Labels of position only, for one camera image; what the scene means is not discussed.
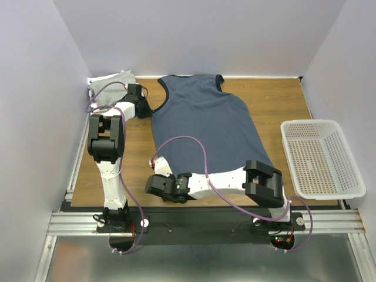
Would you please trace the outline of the blue tank top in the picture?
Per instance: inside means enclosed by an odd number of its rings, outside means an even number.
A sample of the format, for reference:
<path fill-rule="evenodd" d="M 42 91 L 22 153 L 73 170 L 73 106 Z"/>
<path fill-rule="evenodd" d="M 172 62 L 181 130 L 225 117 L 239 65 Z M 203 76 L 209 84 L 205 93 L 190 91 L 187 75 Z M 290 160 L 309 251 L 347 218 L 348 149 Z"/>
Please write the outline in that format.
<path fill-rule="evenodd" d="M 169 75 L 159 78 L 166 92 L 153 111 L 155 147 L 174 174 L 221 173 L 248 160 L 271 165 L 246 104 L 221 89 L 221 75 Z"/>

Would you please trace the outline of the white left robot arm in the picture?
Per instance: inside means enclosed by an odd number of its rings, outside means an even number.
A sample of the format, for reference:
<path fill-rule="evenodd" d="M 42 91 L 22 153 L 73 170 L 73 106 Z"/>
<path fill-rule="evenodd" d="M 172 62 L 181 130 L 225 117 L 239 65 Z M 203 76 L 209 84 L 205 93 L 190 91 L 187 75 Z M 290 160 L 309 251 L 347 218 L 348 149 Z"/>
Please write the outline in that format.
<path fill-rule="evenodd" d="M 147 94 L 143 93 L 145 87 L 123 82 L 117 84 L 126 94 L 114 105 L 96 106 L 98 94 L 95 94 L 86 107 L 90 114 L 87 146 L 99 169 L 105 195 L 102 214 L 93 218 L 100 229 L 124 232 L 134 227 L 122 183 L 126 122 L 134 117 L 149 118 L 152 110 Z"/>

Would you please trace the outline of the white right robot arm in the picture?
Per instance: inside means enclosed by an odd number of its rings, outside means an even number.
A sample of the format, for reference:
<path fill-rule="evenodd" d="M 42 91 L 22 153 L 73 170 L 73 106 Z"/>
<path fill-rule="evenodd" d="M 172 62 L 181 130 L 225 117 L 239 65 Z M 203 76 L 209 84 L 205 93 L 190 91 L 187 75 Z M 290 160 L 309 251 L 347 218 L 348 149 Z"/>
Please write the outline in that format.
<path fill-rule="evenodd" d="M 284 229 L 291 223 L 290 201 L 284 192 L 281 171 L 264 163 L 249 160 L 245 167 L 208 176 L 197 173 L 174 176 L 164 157 L 151 161 L 150 166 L 155 173 L 148 178 L 145 192 L 164 202 L 183 204 L 215 195 L 243 194 L 268 209 L 273 227 Z"/>

